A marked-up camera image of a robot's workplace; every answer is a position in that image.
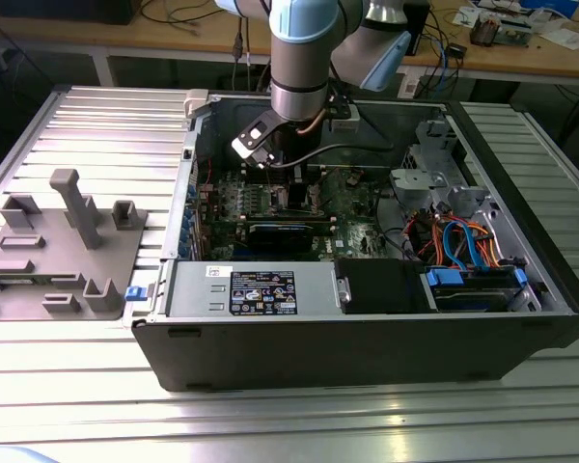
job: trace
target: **metal work surface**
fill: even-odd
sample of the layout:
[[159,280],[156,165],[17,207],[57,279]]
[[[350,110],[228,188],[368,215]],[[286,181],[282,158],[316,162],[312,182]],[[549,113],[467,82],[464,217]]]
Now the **metal work surface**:
[[[133,283],[154,279],[184,97],[56,95],[15,147],[0,204],[16,191],[62,208],[46,179],[76,167],[99,207],[131,199],[149,212]],[[579,341],[498,382],[173,394],[120,320],[0,323],[0,444],[61,462],[579,462]]]
[[579,278],[579,172],[531,116],[508,105],[463,107]]

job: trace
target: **black cover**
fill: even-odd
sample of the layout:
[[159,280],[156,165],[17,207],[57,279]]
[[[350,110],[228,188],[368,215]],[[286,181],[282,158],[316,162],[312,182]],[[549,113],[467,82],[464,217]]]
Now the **black cover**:
[[399,259],[338,259],[338,279],[349,285],[344,313],[427,313],[423,266]]

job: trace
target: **electronics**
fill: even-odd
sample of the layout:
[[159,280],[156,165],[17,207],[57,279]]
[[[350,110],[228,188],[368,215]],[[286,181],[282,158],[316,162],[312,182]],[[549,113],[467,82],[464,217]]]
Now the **electronics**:
[[142,0],[0,0],[0,15],[128,24]]
[[428,0],[405,0],[403,12],[407,16],[407,32],[412,35],[412,40],[405,52],[406,56],[416,55],[418,45],[421,42],[421,34],[425,29],[430,3]]
[[473,45],[491,46],[495,41],[500,24],[497,16],[491,14],[479,14],[470,31],[470,42]]
[[459,45],[458,43],[449,43],[446,47],[446,56],[451,58],[457,58],[458,60],[462,60],[465,58],[465,53],[467,52],[467,47],[463,45]]
[[[163,388],[497,379],[579,337],[579,280],[472,121],[490,108],[359,104],[403,121],[386,132],[394,150],[261,169],[231,140],[267,100],[206,95],[152,311],[132,324]],[[346,136],[324,126],[321,145]],[[372,138],[364,119],[351,137]]]

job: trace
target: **table leg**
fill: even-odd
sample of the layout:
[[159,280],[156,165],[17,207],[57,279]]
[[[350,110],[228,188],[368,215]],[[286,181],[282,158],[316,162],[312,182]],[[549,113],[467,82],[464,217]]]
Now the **table leg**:
[[107,56],[107,53],[99,50],[92,52],[90,56],[92,56],[93,62],[95,63],[98,83],[102,87],[116,87],[116,78],[109,66],[109,56]]

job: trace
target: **wooden workbench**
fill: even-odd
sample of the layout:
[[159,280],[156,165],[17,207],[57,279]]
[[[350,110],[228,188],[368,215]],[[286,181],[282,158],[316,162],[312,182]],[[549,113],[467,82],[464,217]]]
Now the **wooden workbench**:
[[[197,0],[184,0],[173,5],[188,6]],[[545,83],[579,84],[579,50],[571,51],[541,37],[533,37],[528,47],[496,45],[490,48],[470,44],[469,29],[454,26],[452,9],[465,5],[463,0],[433,0],[435,14],[442,29],[468,51],[461,76],[526,80]],[[181,12],[189,17],[212,12],[214,3]],[[153,17],[164,19],[160,0],[147,8]],[[579,20],[579,11],[575,15]],[[99,80],[112,85],[108,56],[137,56],[184,60],[231,61],[237,19],[220,13],[204,18],[193,35],[168,24],[159,24],[137,15],[127,26],[112,26],[74,21],[2,18],[0,25],[22,46],[55,51],[90,54],[95,60]],[[267,61],[270,52],[270,33],[267,24],[251,21],[252,61]],[[0,36],[0,45],[6,42]],[[416,56],[405,57],[400,72],[422,75],[426,67],[436,66],[437,56],[427,41],[422,41]]]

